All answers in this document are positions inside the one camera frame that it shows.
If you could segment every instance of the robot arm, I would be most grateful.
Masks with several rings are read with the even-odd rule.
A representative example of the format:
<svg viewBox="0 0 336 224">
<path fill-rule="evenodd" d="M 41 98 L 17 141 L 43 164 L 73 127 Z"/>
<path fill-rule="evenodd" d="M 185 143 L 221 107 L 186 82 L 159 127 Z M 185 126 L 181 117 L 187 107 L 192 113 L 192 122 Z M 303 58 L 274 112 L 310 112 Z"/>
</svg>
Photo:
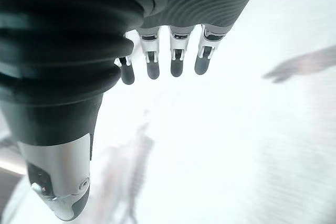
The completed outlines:
<svg viewBox="0 0 336 224">
<path fill-rule="evenodd" d="M 159 27 L 171 31 L 171 73 L 183 71 L 203 25 L 195 71 L 204 74 L 249 0 L 0 0 L 0 100 L 32 189 L 62 220 L 83 210 L 103 93 L 135 81 L 127 31 L 137 29 L 148 75 L 159 77 Z"/>
</svg>

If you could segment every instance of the black rubber grip pad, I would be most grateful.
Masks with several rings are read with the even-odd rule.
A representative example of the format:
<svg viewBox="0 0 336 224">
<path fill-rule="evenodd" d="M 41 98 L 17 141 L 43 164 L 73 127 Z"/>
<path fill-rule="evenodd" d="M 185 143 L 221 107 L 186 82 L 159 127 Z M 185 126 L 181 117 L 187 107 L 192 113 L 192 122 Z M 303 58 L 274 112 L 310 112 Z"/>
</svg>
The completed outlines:
<svg viewBox="0 0 336 224">
<path fill-rule="evenodd" d="M 122 65 L 121 66 L 121 80 L 127 85 L 133 84 L 135 77 L 132 65 Z"/>
<path fill-rule="evenodd" d="M 152 80 L 157 79 L 160 75 L 159 63 L 158 62 L 147 63 L 147 74 L 149 78 L 151 78 Z"/>
<path fill-rule="evenodd" d="M 207 57 L 196 57 L 196 62 L 195 62 L 195 72 L 198 75 L 203 75 L 207 72 L 208 67 L 209 67 L 210 60 Z"/>
<path fill-rule="evenodd" d="M 183 72 L 183 60 L 172 60 L 170 72 L 172 73 L 172 76 L 179 77 Z"/>
</svg>

